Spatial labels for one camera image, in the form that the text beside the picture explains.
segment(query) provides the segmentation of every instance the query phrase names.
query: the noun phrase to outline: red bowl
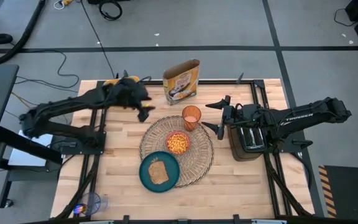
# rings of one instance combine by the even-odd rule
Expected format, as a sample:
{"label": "red bowl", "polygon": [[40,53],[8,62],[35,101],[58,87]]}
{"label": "red bowl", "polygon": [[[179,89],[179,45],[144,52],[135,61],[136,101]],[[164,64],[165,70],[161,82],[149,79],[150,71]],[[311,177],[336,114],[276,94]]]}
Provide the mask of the red bowl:
{"label": "red bowl", "polygon": [[165,141],[165,145],[167,146],[167,149],[168,149],[171,153],[173,153],[173,154],[175,154],[175,155],[183,154],[183,153],[173,152],[173,151],[171,151],[171,150],[169,149],[169,147],[168,147],[168,140],[169,140],[174,134],[182,134],[182,135],[184,135],[184,136],[186,137],[186,140],[187,140],[187,148],[186,148],[186,150],[185,150],[183,153],[187,152],[187,150],[189,150],[189,148],[190,148],[190,138],[189,138],[189,136],[188,136],[186,133],[184,133],[184,132],[182,132],[182,131],[174,131],[174,132],[172,132],[172,133],[170,133],[170,134],[168,135],[167,140]]}

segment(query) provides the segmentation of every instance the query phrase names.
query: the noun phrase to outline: teal plate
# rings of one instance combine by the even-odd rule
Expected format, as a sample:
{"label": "teal plate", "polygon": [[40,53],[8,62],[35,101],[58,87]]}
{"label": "teal plate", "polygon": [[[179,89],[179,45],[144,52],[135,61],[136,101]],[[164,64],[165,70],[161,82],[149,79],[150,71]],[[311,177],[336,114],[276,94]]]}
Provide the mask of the teal plate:
{"label": "teal plate", "polygon": [[[153,184],[150,178],[149,167],[155,160],[163,161],[165,164],[165,170],[167,171],[169,180],[162,184]],[[178,182],[179,174],[180,170],[178,161],[173,155],[164,151],[150,153],[146,156],[146,158],[144,158],[139,168],[140,181],[144,187],[156,193],[166,192],[173,188]]]}

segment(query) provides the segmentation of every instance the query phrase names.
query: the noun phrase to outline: black cable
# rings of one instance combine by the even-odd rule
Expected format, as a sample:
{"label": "black cable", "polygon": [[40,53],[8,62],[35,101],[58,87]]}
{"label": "black cable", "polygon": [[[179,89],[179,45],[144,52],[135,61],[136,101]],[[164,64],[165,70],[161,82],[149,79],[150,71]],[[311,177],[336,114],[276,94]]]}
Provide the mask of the black cable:
{"label": "black cable", "polygon": [[297,153],[295,152],[292,152],[291,155],[293,155],[293,157],[295,157],[296,159],[298,159],[302,164],[303,166],[305,167],[305,170],[306,170],[306,177],[308,178],[308,188],[310,190],[311,188],[311,183],[313,182],[313,179],[311,178],[311,176],[313,175],[313,173],[311,172],[309,166],[306,164],[306,162],[298,156]]}
{"label": "black cable", "polygon": [[[15,43],[14,42],[10,42],[9,44],[15,46]],[[19,82],[16,82],[16,84],[21,84],[21,83],[25,83],[25,82],[34,82],[34,83],[38,83],[38,84],[41,84],[41,85],[45,85],[45,86],[48,86],[50,88],[54,88],[56,90],[63,90],[63,91],[70,91],[70,92],[73,92],[73,93],[78,93],[77,91],[74,91],[74,90],[65,90],[66,88],[72,88],[74,87],[75,85],[78,84],[78,82],[80,81],[80,78],[78,75],[75,75],[75,74],[61,74],[60,73],[60,70],[62,69],[62,67],[64,66],[66,60],[67,60],[67,56],[61,52],[61,51],[58,51],[58,50],[52,50],[52,49],[46,49],[46,50],[36,50],[36,51],[33,51],[33,53],[41,53],[41,52],[56,52],[56,53],[60,53],[64,56],[64,59],[63,59],[63,62],[62,64],[60,64],[58,70],[57,70],[57,74],[61,77],[75,77],[76,78],[76,82],[70,86],[61,86],[61,85],[57,85],[57,84],[53,84],[53,83],[49,83],[49,82],[46,82],[44,80],[34,80],[34,79],[29,79],[29,78],[24,78],[24,77],[21,77],[21,76],[17,76],[17,78],[22,78],[24,79],[24,81],[19,81]]]}
{"label": "black cable", "polygon": [[28,103],[28,104],[31,104],[31,105],[33,105],[33,106],[38,106],[37,103],[31,103],[30,101],[26,100],[25,98],[23,98],[23,97],[21,97],[21,96],[19,96],[19,98],[22,99],[24,102],[26,102],[26,103]]}
{"label": "black cable", "polygon": [[[107,12],[102,10],[103,5],[107,4],[107,3],[111,3],[111,4],[115,5],[118,8],[118,10],[119,10],[118,16],[110,16]],[[115,0],[103,0],[103,1],[101,1],[99,3],[99,12],[103,16],[103,18],[105,20],[108,20],[108,21],[115,21],[115,20],[119,19],[122,16],[122,8],[118,4],[118,2],[116,2]]]}
{"label": "black cable", "polygon": [[346,26],[346,27],[350,27],[350,26],[353,26],[357,21],[353,22],[352,24],[345,24],[343,22],[339,22],[336,20],[336,14],[338,13],[339,10],[345,10],[345,9],[338,9],[337,11],[335,11],[335,14],[334,14],[334,21],[337,23],[337,24],[340,24],[342,26]]}
{"label": "black cable", "polygon": [[236,106],[235,106],[235,109],[237,110],[237,107],[238,106],[241,106],[241,108],[242,108],[242,104],[241,103],[238,103],[238,104],[236,104]]}
{"label": "black cable", "polygon": [[67,118],[66,118],[66,115],[65,114],[62,114],[63,115],[63,117],[65,118],[65,120],[66,120],[66,124],[68,124],[68,120],[67,120]]}
{"label": "black cable", "polygon": [[[41,15],[42,9],[45,6],[45,1],[46,0],[38,1],[38,5],[34,10],[33,15],[31,16],[31,19],[30,19],[29,23],[27,24],[27,27],[25,28],[25,30],[22,34],[22,37],[19,39],[17,44],[15,46],[13,46],[12,49],[10,49],[6,54],[4,54],[3,56],[0,57],[0,64],[7,62],[11,58],[13,58],[13,56],[15,56],[15,54],[19,53],[19,51],[23,48],[25,43],[28,41],[28,39],[30,38],[30,35],[31,35],[32,31],[34,30],[34,27],[38,21],[39,16]],[[0,34],[0,44],[8,44],[10,41],[12,41],[12,36],[10,36],[8,34]]]}
{"label": "black cable", "polygon": [[274,118],[273,113],[272,113],[270,110],[266,110],[265,108],[259,108],[258,110],[256,110],[255,112],[253,112],[252,115],[251,115],[251,121],[254,120],[254,115],[255,115],[256,113],[260,112],[260,111],[267,112],[267,113],[270,115],[271,119],[273,120],[273,124],[274,124],[275,128],[277,128],[276,119]]}
{"label": "black cable", "polygon": [[148,79],[147,81],[149,82],[152,80],[152,77],[151,76],[144,77],[141,80],[139,80],[139,82],[144,82],[144,80],[146,80],[146,79]]}
{"label": "black cable", "polygon": [[64,88],[64,89],[66,89],[66,88],[72,88],[72,87],[74,87],[75,85],[78,84],[78,82],[80,81],[80,78],[79,78],[78,75],[75,75],[75,74],[62,74],[62,73],[60,73],[60,70],[62,69],[63,65],[65,64],[65,62],[66,62],[66,60],[67,60],[67,56],[66,56],[63,52],[60,52],[60,51],[58,51],[58,50],[52,50],[52,49],[49,50],[49,49],[47,49],[47,50],[37,50],[37,51],[34,51],[33,53],[38,53],[38,52],[39,52],[39,53],[41,53],[41,52],[56,52],[56,53],[62,54],[62,55],[64,56],[64,59],[63,59],[63,62],[60,64],[60,66],[59,66],[59,68],[58,68],[58,70],[57,70],[57,75],[59,75],[59,76],[61,76],[61,77],[75,77],[75,78],[76,78],[76,81],[74,82],[74,84],[68,85],[68,86],[63,86],[63,85],[57,85],[57,84],[49,83],[49,82],[46,82],[46,81],[44,81],[44,80],[33,80],[33,79],[28,79],[28,78],[24,78],[24,77],[17,76],[18,78],[24,79],[24,81],[16,82],[15,85],[16,85],[16,84],[25,83],[25,82],[36,82],[36,83],[39,83],[39,84],[48,85],[49,87],[54,86],[54,87],[57,87],[57,88]]}
{"label": "black cable", "polygon": [[243,128],[254,128],[255,127],[255,122],[253,121],[239,121],[239,122],[235,122],[235,123],[226,123],[227,125],[230,126],[230,128],[236,128],[236,126],[240,125],[240,124],[248,124],[248,125],[245,125]]}
{"label": "black cable", "polygon": [[88,15],[88,13],[86,12],[84,3],[83,3],[82,1],[81,1],[81,5],[82,5],[82,8],[84,9],[85,15],[86,15],[86,17],[88,18],[89,23],[91,24],[91,27],[92,27],[92,29],[93,29],[93,32],[94,32],[94,34],[96,35],[96,38],[98,39],[98,42],[99,42],[99,44],[100,44],[100,47],[102,48],[104,57],[106,58],[106,61],[107,61],[107,63],[109,64],[110,71],[111,71],[111,74],[112,74],[112,78],[114,78],[114,72],[113,72],[112,67],[111,67],[111,65],[110,65],[110,61],[109,61],[109,59],[107,58],[106,52],[104,51],[103,44],[102,44],[102,42],[100,41],[100,38],[99,38],[98,33],[96,32],[96,30],[95,30],[94,27],[93,27],[92,21],[91,21],[89,15]]}
{"label": "black cable", "polygon": [[55,170],[52,170],[52,171],[50,171],[50,172],[53,172],[53,171],[56,171],[56,170],[61,170],[62,167],[63,167],[68,161],[70,161],[70,159],[72,159],[72,158],[74,158],[74,157],[75,157],[75,155],[71,155],[68,159],[66,159],[66,160],[62,163],[62,165],[59,167],[59,169],[55,169]]}
{"label": "black cable", "polygon": [[11,112],[9,112],[9,111],[5,110],[5,112],[7,112],[8,114],[12,115],[13,117],[15,117],[15,118],[19,119],[19,117],[18,117],[18,116],[16,116],[16,115],[12,114],[12,113],[11,113]]}

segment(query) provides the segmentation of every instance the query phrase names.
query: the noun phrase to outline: plastic cup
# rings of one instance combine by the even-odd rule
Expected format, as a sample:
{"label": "plastic cup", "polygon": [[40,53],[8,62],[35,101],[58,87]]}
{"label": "plastic cup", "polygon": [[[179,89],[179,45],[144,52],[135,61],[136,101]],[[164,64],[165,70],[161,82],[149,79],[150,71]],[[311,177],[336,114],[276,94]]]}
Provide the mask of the plastic cup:
{"label": "plastic cup", "polygon": [[185,120],[185,129],[192,131],[196,128],[201,118],[201,111],[196,106],[187,106],[181,112],[181,116]]}
{"label": "plastic cup", "polygon": [[93,215],[96,212],[104,212],[109,207],[109,199],[96,193],[87,193],[82,197],[80,204],[86,205],[84,215]]}

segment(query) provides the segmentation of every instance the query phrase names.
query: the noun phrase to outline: yellow black hazard tape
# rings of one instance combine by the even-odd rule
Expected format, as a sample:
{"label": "yellow black hazard tape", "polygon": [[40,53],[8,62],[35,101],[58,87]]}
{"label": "yellow black hazard tape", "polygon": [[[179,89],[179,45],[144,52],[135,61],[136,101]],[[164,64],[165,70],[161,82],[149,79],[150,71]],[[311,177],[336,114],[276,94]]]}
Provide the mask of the yellow black hazard tape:
{"label": "yellow black hazard tape", "polygon": [[327,170],[324,166],[319,166],[318,172],[320,173],[321,184],[323,185],[323,193],[326,200],[328,217],[336,218],[335,203],[333,193],[331,192],[331,186],[329,185]]}

